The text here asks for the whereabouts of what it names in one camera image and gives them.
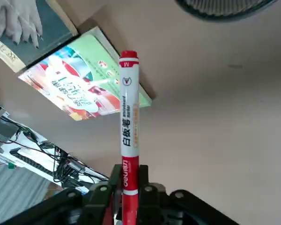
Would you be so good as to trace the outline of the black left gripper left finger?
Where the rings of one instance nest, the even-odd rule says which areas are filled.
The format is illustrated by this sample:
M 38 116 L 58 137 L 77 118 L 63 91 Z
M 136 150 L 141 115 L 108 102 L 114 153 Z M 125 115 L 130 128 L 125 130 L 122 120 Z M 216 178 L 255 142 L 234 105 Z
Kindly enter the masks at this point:
M 122 166 L 114 165 L 108 181 L 92 185 L 82 194 L 68 188 L 2 222 L 3 225 L 112 225 L 114 200 L 121 183 Z

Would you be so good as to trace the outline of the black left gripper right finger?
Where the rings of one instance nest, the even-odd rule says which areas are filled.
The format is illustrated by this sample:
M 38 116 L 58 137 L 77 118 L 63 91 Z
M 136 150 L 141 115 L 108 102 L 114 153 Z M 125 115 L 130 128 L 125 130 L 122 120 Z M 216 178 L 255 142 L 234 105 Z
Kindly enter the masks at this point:
M 159 183 L 148 180 L 148 166 L 139 166 L 139 225 L 236 225 L 192 193 L 178 189 L 170 194 Z

